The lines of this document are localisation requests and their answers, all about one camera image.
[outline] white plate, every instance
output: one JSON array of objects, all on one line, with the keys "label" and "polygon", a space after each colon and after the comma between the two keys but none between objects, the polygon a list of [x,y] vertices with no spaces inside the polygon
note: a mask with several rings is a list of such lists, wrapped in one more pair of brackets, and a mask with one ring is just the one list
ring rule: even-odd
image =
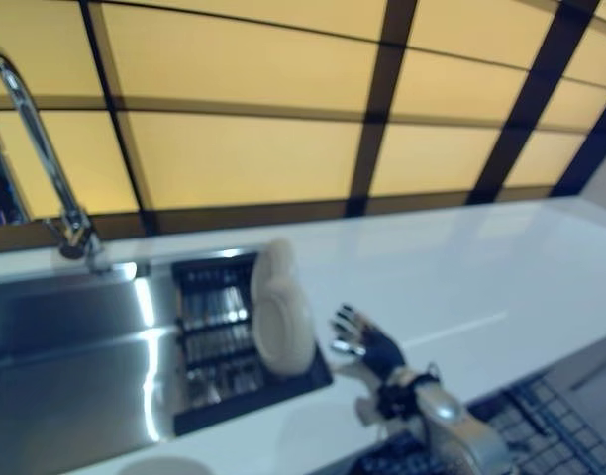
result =
[{"label": "white plate", "polygon": [[291,277],[270,279],[254,303],[252,335],[263,363],[273,373],[306,372],[316,351],[310,306]]}]

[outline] metal dish rack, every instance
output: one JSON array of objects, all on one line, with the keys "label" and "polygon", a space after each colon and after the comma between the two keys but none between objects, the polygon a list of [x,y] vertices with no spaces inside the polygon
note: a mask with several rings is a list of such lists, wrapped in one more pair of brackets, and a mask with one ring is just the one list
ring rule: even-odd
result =
[{"label": "metal dish rack", "polygon": [[176,435],[255,411],[332,383],[318,351],[301,376],[272,374],[253,340],[250,282],[256,253],[174,264],[177,342],[187,407],[175,415]]},{"label": "metal dish rack", "polygon": [[[545,379],[535,375],[470,407],[508,443],[521,475],[606,475],[606,442]],[[349,475],[444,475],[408,431],[361,455]]]},{"label": "metal dish rack", "polygon": [[471,410],[503,435],[522,475],[606,475],[606,442],[543,375]]}]

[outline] faucet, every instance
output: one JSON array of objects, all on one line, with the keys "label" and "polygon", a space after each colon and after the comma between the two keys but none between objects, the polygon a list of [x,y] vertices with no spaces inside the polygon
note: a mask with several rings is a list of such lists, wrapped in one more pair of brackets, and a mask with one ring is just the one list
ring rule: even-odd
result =
[{"label": "faucet", "polygon": [[[78,205],[74,197],[28,87],[12,61],[2,53],[1,48],[0,78],[22,118],[61,203],[61,227],[50,219],[44,219],[44,224],[56,237],[58,250],[63,257],[67,259],[85,257],[90,269],[95,270],[94,258],[102,250],[101,240],[87,213]],[[30,221],[30,215],[19,190],[8,167],[0,141],[0,225],[18,225]]]}]

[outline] backsplash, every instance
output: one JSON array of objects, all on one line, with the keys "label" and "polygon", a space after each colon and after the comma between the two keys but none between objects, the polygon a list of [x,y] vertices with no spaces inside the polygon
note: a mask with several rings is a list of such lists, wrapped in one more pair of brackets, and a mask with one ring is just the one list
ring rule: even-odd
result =
[{"label": "backsplash", "polygon": [[[0,0],[0,46],[104,238],[574,194],[606,155],[606,0]],[[56,216],[1,83],[0,135]]]}]

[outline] black robotic glove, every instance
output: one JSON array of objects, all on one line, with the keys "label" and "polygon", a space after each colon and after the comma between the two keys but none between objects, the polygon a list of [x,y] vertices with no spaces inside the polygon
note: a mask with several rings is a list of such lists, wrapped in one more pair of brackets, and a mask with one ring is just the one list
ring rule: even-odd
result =
[{"label": "black robotic glove", "polygon": [[349,305],[343,305],[332,319],[337,338],[332,349],[358,356],[382,382],[394,369],[406,366],[398,345],[375,324]]}]

